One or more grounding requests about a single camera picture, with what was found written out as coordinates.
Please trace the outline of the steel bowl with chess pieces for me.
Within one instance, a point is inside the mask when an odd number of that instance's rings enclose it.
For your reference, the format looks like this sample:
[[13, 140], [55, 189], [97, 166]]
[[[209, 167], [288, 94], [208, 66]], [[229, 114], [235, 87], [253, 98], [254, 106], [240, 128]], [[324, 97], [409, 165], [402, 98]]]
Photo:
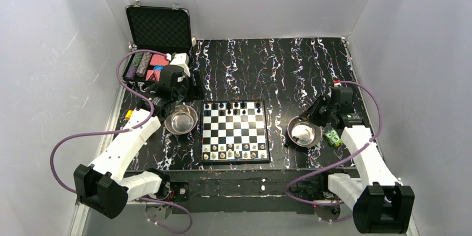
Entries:
[[287, 125], [289, 140], [297, 146], [312, 148], [322, 141], [323, 130], [321, 127], [300, 117], [292, 118]]

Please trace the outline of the black and white chessboard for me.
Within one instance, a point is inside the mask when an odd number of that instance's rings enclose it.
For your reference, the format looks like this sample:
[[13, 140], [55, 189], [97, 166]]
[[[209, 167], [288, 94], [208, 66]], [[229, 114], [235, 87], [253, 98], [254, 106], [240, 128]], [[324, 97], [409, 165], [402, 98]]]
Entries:
[[271, 160], [263, 100], [203, 101], [200, 136], [204, 164], [264, 164]]

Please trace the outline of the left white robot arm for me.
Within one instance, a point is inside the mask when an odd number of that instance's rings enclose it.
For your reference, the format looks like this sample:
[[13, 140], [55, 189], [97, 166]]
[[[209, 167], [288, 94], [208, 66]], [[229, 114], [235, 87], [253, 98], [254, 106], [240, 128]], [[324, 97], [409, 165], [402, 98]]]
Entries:
[[203, 78], [199, 71], [189, 72], [185, 64], [164, 66], [159, 81], [144, 93], [136, 93], [139, 102], [125, 127], [105, 151], [89, 165], [80, 164], [73, 173], [77, 199], [104, 216], [116, 218], [128, 202], [157, 194], [169, 177], [159, 170], [124, 174], [135, 155], [174, 113], [181, 102], [204, 98]]

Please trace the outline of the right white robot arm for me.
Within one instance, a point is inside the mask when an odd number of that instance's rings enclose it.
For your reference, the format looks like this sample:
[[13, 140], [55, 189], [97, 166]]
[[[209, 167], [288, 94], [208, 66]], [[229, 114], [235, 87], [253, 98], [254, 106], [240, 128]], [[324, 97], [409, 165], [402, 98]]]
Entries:
[[359, 233], [417, 235], [411, 212], [415, 194], [402, 185], [386, 166], [366, 118], [355, 113], [353, 89], [342, 81], [330, 95], [317, 98], [307, 116], [317, 126], [330, 125], [341, 133], [360, 179], [347, 174], [329, 174], [328, 189], [351, 210]]

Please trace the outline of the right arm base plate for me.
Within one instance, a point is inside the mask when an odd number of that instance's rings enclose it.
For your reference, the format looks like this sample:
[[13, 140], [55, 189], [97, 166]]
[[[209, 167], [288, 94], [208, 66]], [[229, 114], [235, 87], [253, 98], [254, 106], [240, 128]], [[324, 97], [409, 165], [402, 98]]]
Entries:
[[288, 191], [297, 198], [304, 200], [340, 201], [340, 198], [328, 189], [327, 179], [304, 180], [292, 185]]

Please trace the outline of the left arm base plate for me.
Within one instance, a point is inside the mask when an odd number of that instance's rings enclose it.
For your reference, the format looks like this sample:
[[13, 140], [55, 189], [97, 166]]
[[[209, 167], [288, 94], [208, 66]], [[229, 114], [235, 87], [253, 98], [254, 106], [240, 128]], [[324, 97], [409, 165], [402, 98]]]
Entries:
[[159, 191], [155, 194], [144, 195], [143, 198], [137, 198], [133, 201], [135, 202], [155, 202], [165, 201], [165, 202], [184, 202], [189, 200], [189, 191], [190, 184], [185, 181], [171, 181], [166, 182], [161, 186]]

